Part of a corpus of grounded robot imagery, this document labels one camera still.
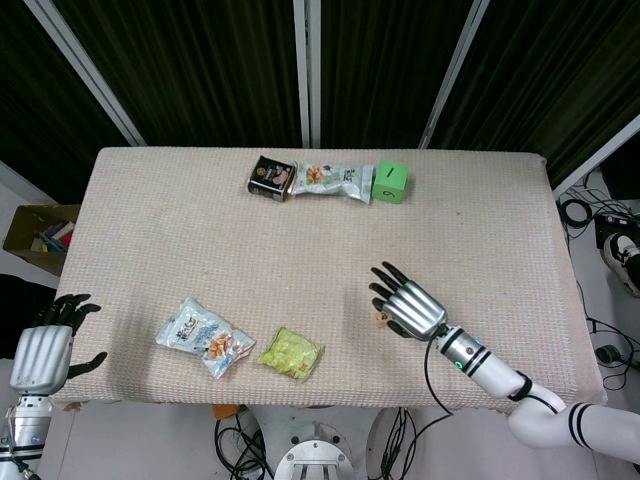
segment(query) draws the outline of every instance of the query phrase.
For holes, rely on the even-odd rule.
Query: orange object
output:
[[[235,415],[240,411],[240,405],[211,405],[213,416],[216,420],[222,420],[223,418]]]

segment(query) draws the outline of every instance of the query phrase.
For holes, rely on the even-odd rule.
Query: robotic arm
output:
[[[392,277],[377,268],[372,271],[388,289],[377,283],[369,287],[382,297],[374,298],[373,305],[392,318],[389,328],[403,337],[435,342],[440,353],[489,395],[519,402],[508,419],[518,440],[531,447],[576,443],[640,463],[640,415],[589,403],[567,407],[555,393],[509,367],[462,328],[449,326],[447,312],[437,300],[393,265],[382,265]]]
[[[89,295],[65,295],[43,309],[31,328],[22,332],[11,372],[10,386],[20,398],[7,412],[0,434],[0,480],[38,480],[34,473],[53,414],[50,395],[71,378],[98,368],[107,357],[69,366],[73,337],[84,318],[100,307],[80,306]]]

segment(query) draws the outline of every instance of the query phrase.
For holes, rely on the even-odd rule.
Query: green cube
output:
[[[400,163],[380,162],[373,182],[373,198],[389,203],[401,203],[407,186],[409,167]]]

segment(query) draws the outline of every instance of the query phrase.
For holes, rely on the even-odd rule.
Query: snack bag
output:
[[[206,367],[215,378],[220,378],[232,363],[248,355],[256,342],[193,298],[186,298],[180,304],[178,315],[162,327],[156,343],[202,354]]]
[[[291,194],[346,195],[371,202],[373,165],[338,166],[301,163]]]
[[[324,345],[312,343],[302,335],[282,327],[258,363],[304,382],[318,364],[323,351]]]

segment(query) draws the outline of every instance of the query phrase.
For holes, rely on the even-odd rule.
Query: table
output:
[[[405,163],[400,205],[251,195],[259,155],[282,161]],[[565,402],[606,396],[545,173],[535,154],[438,150],[109,148],[100,152],[58,294],[88,292],[72,363],[105,363],[61,402],[106,399],[254,405],[433,404],[425,344],[373,323],[369,269],[387,260],[445,305],[451,324]],[[257,340],[216,381],[198,356],[155,344],[192,296]],[[326,346],[299,384],[257,358],[280,326]],[[439,354],[450,408],[509,411]]]

